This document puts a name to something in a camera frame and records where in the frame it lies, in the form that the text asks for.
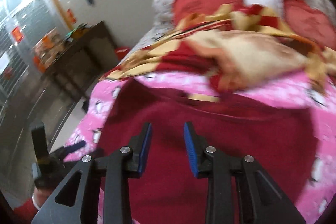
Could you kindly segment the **person's left hand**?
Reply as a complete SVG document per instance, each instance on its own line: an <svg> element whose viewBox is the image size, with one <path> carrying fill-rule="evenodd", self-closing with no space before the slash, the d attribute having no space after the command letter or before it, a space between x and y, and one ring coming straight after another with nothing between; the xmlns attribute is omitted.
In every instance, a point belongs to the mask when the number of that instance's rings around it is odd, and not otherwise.
<svg viewBox="0 0 336 224"><path fill-rule="evenodd" d="M34 188L34 192L32 195L32 202L34 207L40 210L53 191L53 189Z"/></svg>

